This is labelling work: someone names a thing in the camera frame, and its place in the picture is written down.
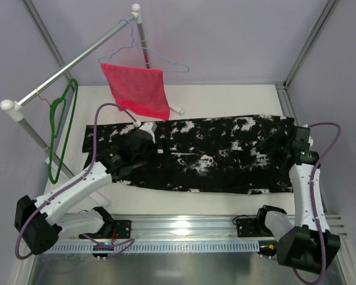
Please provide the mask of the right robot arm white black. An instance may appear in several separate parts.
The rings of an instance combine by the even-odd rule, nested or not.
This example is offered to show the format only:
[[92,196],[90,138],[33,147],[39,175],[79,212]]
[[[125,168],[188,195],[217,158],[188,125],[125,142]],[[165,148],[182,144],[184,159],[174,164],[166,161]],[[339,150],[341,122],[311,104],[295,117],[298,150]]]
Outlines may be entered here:
[[259,145],[279,170],[288,171],[295,219],[291,223],[285,210],[264,205],[258,210],[255,225],[262,235],[271,234],[278,242],[279,265],[322,278],[338,253],[341,240],[331,233],[323,209],[319,182],[324,157],[312,151],[311,146],[308,126],[278,129]]

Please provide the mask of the black white tie-dye trousers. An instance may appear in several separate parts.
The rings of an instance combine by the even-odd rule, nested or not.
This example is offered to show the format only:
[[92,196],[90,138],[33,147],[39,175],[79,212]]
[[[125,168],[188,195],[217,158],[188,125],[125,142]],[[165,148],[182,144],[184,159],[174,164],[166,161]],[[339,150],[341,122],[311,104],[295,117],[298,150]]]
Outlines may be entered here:
[[275,194],[293,190],[259,144],[294,126],[274,115],[159,121],[155,160],[123,177],[127,186],[182,192]]

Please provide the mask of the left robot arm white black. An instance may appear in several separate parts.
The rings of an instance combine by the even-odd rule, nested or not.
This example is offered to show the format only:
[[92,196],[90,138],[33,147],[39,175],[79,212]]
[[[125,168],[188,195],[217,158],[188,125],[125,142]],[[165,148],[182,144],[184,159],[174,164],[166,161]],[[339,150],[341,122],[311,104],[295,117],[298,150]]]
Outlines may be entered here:
[[112,219],[102,207],[64,215],[77,203],[95,192],[121,180],[134,169],[151,163],[157,153],[154,123],[145,123],[131,131],[118,148],[100,153],[81,173],[62,186],[31,199],[25,195],[17,201],[14,226],[19,232],[15,254],[20,255],[20,243],[24,241],[31,254],[39,255],[49,250],[59,238],[99,233],[108,229]]

